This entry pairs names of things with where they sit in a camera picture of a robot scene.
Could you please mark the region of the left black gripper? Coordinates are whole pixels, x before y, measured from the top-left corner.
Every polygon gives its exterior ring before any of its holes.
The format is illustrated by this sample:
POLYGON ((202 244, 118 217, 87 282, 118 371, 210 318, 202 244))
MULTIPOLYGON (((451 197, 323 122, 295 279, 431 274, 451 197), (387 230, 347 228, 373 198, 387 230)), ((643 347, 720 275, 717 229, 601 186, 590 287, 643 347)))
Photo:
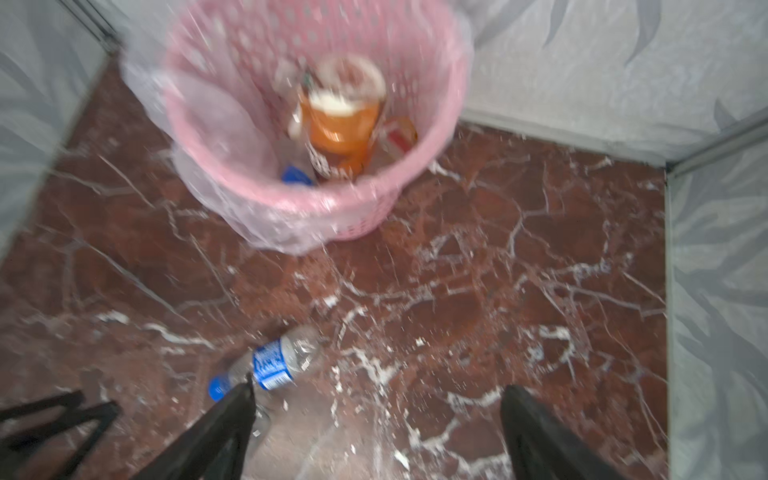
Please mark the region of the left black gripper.
POLYGON ((80 406, 84 401, 84 393, 78 390, 2 409, 2 423, 55 408, 61 408, 61 412, 56 418, 48 422, 29 427, 1 439, 1 478, 16 479, 21 467, 48 440, 82 424, 96 422, 90 435, 51 476, 51 479, 71 479, 78 467, 86 460, 102 436, 120 415, 120 406, 115 401, 81 409, 80 406))

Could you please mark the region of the brown coffee bottle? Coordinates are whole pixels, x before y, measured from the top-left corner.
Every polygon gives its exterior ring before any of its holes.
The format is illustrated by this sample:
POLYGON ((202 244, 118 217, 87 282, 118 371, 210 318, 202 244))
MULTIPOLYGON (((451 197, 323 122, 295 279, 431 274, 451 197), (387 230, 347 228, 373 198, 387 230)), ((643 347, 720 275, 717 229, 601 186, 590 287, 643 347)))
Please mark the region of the brown coffee bottle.
POLYGON ((323 181, 353 181, 365 170, 383 116, 382 71, 358 54, 325 56, 304 70, 298 90, 309 158, 323 181))

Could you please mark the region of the small water bottle blue label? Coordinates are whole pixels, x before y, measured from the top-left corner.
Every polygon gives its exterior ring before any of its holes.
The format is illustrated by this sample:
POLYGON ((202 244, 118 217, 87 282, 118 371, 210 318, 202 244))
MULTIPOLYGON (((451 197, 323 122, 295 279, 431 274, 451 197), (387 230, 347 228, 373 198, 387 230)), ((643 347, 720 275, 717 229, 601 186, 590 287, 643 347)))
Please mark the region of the small water bottle blue label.
POLYGON ((285 168, 281 176, 281 181, 285 184, 305 186, 314 186, 316 184, 315 180, 310 175, 293 165, 289 165, 285 168))

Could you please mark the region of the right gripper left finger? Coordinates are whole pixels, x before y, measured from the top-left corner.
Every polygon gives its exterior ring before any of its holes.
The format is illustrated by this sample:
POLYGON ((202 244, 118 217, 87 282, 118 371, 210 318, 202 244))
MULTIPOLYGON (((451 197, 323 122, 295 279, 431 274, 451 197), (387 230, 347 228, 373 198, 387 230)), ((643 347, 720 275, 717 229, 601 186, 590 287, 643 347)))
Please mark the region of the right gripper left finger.
POLYGON ((239 479, 256 420, 251 381, 229 391, 136 479, 239 479))

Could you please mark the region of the yellow drink bottle red label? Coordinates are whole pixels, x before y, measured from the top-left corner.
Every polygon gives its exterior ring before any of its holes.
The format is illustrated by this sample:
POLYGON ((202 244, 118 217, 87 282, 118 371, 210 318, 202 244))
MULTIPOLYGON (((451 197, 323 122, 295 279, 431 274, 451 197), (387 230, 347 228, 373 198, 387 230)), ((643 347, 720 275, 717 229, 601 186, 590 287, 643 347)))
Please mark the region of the yellow drink bottle red label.
POLYGON ((379 136, 380 148, 394 160, 407 154, 418 142, 418 132, 408 117, 386 120, 379 136))

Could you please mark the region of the clear bottle blue cap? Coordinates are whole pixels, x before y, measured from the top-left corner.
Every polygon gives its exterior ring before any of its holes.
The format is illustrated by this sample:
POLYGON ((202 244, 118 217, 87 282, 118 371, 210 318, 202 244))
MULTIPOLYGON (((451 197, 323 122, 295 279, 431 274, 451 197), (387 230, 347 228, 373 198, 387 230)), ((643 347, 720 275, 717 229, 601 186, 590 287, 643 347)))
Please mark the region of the clear bottle blue cap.
POLYGON ((232 362, 208 385, 213 401, 223 399, 234 387, 248 381, 256 392, 269 392, 304 377, 321 363, 318 329, 302 325, 279 338, 251 349, 232 362))

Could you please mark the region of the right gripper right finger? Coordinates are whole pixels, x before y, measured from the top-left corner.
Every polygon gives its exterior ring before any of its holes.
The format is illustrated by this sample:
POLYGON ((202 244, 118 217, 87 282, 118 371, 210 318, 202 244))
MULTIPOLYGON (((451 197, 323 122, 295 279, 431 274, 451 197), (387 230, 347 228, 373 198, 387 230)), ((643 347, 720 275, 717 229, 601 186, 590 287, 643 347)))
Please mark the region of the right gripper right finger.
POLYGON ((623 479, 519 385, 504 388, 500 419, 517 479, 623 479))

